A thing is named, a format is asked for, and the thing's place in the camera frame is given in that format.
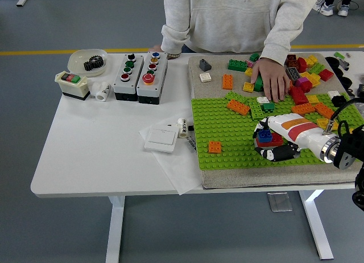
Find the white table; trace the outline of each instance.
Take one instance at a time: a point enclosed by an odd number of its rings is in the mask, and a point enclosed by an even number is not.
[[[332,56],[333,52],[321,52]],[[363,52],[350,52],[351,70],[345,76],[358,87],[357,73]],[[182,54],[168,62],[159,105],[117,101],[110,94],[106,102],[62,96],[31,183],[40,198],[108,196],[113,204],[106,262],[118,262],[125,196],[177,194],[153,155],[144,149],[141,129],[191,108],[188,86],[188,58]],[[90,81],[112,83],[121,54],[108,54],[106,71]],[[300,191],[321,259],[333,258],[315,197],[325,189],[354,188],[354,184],[283,186],[203,190],[189,194],[218,192]]]

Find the green button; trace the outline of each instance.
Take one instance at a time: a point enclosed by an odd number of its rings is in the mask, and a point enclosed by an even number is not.
[[[80,81],[80,80],[81,80],[81,77],[80,77],[80,76],[78,76],[78,75],[75,75],[75,76],[74,76],[74,78],[72,78],[72,81],[71,81],[71,82],[73,82],[73,83],[77,84],[77,83],[78,83],[78,81]]]

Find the hand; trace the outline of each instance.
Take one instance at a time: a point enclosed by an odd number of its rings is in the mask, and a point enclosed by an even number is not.
[[[269,58],[261,58],[253,67],[251,83],[255,84],[258,74],[263,80],[264,94],[268,100],[278,102],[278,98],[283,101],[284,95],[289,90],[289,78],[284,67]]]
[[[155,45],[154,47],[150,48],[148,51],[164,52],[164,51],[162,51],[162,49],[160,47],[161,47],[161,45]]]

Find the white paper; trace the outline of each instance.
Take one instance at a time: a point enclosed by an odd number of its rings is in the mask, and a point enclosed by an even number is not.
[[[176,114],[158,124],[175,125],[179,118],[186,118],[188,125],[193,124],[191,110]],[[148,136],[149,129],[150,126],[139,131],[144,140]],[[180,195],[202,184],[196,153],[195,133],[192,131],[188,133],[187,138],[177,139],[172,153],[151,151]]]

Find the white bowl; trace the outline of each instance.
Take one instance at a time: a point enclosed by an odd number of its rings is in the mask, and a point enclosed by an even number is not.
[[[93,68],[91,71],[85,70],[84,63],[89,61],[92,56],[100,55],[104,60],[104,65],[100,68]],[[81,77],[97,76],[105,71],[107,62],[107,52],[104,50],[80,50],[74,52],[68,60],[68,71]]]

